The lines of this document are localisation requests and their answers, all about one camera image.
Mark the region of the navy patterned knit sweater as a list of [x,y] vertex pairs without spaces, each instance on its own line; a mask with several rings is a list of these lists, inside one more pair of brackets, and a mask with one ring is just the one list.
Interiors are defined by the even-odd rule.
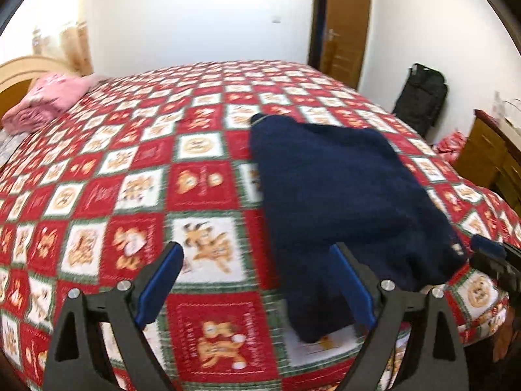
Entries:
[[379,132],[252,117],[250,151],[291,327],[315,342],[352,324],[331,278],[343,243],[382,280],[418,291],[467,262],[457,232]]

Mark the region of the brown wooden dresser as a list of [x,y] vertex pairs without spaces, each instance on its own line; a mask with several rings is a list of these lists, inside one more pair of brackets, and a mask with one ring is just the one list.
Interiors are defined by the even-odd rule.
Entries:
[[474,184],[498,193],[520,214],[520,131],[507,120],[494,120],[482,109],[476,109],[474,115],[455,170]]

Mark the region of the red patterned bag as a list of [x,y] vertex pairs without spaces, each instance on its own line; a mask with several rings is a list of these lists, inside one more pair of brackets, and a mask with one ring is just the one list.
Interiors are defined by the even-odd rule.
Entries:
[[467,137],[459,130],[455,130],[451,134],[442,138],[433,145],[434,152],[450,165],[454,165],[461,154]]

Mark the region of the white paper bag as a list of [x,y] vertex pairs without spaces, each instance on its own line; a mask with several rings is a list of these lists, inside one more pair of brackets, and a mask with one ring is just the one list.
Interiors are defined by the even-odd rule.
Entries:
[[509,126],[520,135],[521,100],[519,98],[505,100],[498,91],[495,91],[492,112],[496,123]]

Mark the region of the red patchwork bear bedspread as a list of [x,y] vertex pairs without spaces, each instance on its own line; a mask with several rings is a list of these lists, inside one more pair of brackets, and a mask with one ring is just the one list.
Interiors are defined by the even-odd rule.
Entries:
[[203,63],[108,80],[26,138],[1,169],[1,344],[43,385],[68,291],[131,280],[164,244],[186,261],[145,336],[183,390],[330,390],[352,326],[299,341],[285,318],[248,138],[253,115],[383,133],[464,240],[518,244],[518,215],[461,178],[411,127],[311,67]]

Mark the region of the grey floral pillow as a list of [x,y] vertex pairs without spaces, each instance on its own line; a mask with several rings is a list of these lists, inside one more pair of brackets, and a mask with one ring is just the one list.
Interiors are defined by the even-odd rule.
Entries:
[[19,134],[11,135],[1,129],[0,131],[0,168],[9,161],[13,153],[20,146],[20,144],[26,139],[28,133],[22,132]]

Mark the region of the folded pink blanket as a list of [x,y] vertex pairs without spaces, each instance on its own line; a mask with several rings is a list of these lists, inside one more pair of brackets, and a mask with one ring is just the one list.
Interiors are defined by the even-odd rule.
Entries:
[[49,73],[35,81],[21,101],[2,117],[2,126],[10,135],[33,133],[62,117],[101,78],[95,74],[77,77]]

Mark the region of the brown wooden door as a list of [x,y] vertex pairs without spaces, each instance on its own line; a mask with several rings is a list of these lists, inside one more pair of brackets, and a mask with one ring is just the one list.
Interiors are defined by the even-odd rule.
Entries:
[[307,63],[358,88],[372,0],[314,0]]

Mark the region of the cream wooden headboard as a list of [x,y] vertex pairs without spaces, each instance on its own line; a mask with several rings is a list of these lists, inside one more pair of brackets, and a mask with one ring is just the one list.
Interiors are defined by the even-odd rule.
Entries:
[[21,101],[37,78],[49,72],[78,76],[78,72],[65,61],[45,56],[17,57],[1,64],[1,117]]

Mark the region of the beige patterned curtain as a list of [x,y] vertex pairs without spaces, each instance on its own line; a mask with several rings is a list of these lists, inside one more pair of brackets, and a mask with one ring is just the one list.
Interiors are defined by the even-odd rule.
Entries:
[[32,49],[35,55],[68,63],[82,76],[93,73],[87,0],[39,0]]

